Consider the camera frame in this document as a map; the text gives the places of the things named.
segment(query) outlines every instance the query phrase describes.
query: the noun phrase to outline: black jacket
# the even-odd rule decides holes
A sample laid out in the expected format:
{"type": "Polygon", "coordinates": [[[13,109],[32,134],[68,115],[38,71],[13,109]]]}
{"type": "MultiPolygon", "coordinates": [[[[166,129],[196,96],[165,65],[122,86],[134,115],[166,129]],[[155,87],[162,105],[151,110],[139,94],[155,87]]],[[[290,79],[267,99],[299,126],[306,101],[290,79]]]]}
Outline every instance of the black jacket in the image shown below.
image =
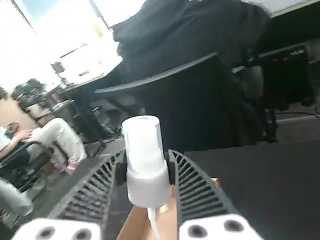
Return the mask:
{"type": "Polygon", "coordinates": [[[147,0],[136,15],[113,26],[113,37],[127,81],[135,81],[213,52],[232,66],[269,18],[240,0],[147,0]]]}

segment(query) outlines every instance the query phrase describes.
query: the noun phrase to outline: screw hole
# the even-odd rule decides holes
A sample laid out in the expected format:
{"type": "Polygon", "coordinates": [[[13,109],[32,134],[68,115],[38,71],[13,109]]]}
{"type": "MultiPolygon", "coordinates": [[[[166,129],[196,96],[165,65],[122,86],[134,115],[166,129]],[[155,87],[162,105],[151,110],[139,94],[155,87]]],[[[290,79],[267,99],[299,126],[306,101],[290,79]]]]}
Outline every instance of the screw hole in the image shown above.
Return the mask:
{"type": "Polygon", "coordinates": [[[192,225],[188,228],[188,235],[191,238],[202,239],[208,236],[208,232],[203,226],[192,225]]]}
{"type": "Polygon", "coordinates": [[[242,232],[245,228],[244,226],[236,220],[227,220],[224,222],[224,229],[228,232],[242,232]]]}
{"type": "Polygon", "coordinates": [[[48,240],[55,234],[56,229],[53,226],[43,228],[35,237],[36,240],[48,240]]]}
{"type": "Polygon", "coordinates": [[[72,240],[90,240],[91,239],[91,231],[89,229],[83,228],[77,231],[72,240]]]}

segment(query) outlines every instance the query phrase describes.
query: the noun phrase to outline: white pants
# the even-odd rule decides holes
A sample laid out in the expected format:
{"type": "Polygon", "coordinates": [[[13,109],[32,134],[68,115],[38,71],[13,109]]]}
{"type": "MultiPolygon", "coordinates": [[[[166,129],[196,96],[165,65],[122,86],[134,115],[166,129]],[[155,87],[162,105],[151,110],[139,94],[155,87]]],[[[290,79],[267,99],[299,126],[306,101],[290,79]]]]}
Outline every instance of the white pants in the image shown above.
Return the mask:
{"type": "MultiPolygon", "coordinates": [[[[54,158],[58,160],[60,164],[65,162],[65,157],[53,145],[53,142],[57,142],[67,154],[69,164],[77,164],[87,157],[85,147],[80,137],[69,124],[61,118],[55,118],[42,128],[34,129],[28,141],[38,141],[47,147],[53,148],[54,158]]],[[[30,154],[31,161],[42,152],[41,148],[36,144],[28,147],[27,151],[30,154]]]]}

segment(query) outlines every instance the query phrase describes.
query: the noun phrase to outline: cardboard box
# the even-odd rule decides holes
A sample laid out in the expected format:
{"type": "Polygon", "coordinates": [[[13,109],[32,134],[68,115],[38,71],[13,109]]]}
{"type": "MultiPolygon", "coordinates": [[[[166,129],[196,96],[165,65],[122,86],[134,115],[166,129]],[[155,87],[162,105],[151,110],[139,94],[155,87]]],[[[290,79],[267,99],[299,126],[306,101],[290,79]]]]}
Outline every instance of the cardboard box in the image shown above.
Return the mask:
{"type": "MultiPolygon", "coordinates": [[[[156,225],[159,229],[161,240],[177,240],[177,199],[176,189],[172,187],[171,198],[156,211],[156,225]]],[[[151,229],[147,215],[147,209],[133,206],[117,240],[154,240],[155,236],[151,229]]]]}

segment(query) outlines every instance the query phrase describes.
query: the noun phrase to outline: hand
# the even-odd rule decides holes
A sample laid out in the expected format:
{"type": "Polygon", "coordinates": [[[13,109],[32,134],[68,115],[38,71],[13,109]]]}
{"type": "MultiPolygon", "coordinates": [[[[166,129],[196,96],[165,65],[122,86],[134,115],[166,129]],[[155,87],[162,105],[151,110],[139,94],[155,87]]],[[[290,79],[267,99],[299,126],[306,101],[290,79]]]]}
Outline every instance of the hand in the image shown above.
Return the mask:
{"type": "Polygon", "coordinates": [[[29,139],[32,135],[32,130],[22,130],[17,132],[16,135],[14,135],[14,137],[18,140],[18,141],[22,141],[22,140],[26,140],[29,139]]]}

